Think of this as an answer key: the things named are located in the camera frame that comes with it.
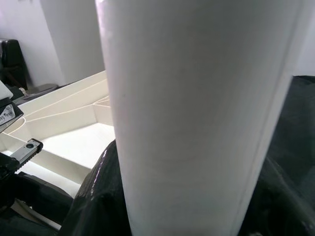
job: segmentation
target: white plastic tray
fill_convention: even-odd
[[[51,179],[55,178],[48,172],[80,185],[115,139],[105,72],[20,108],[24,116],[0,135],[0,150],[10,154],[31,138],[42,141],[42,152],[22,168],[32,175],[46,170]],[[70,189],[73,194],[75,186]]]

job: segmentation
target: white tube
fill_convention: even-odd
[[[237,235],[313,1],[96,4],[133,235]]]

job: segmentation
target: paper roll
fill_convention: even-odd
[[[235,236],[313,1],[96,0],[134,236]]]

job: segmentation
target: white wall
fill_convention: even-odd
[[[0,38],[20,43],[34,86],[64,81],[38,0],[0,0]]]
[[[104,70],[94,0],[41,0],[66,83]]]
[[[0,38],[19,41],[34,86],[104,70],[94,0],[0,0]]]
[[[315,76],[315,12],[313,13],[294,75]]]

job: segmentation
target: label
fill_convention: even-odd
[[[15,118],[15,112],[12,104],[10,104],[5,107],[0,115],[0,125],[12,120],[13,118]]]

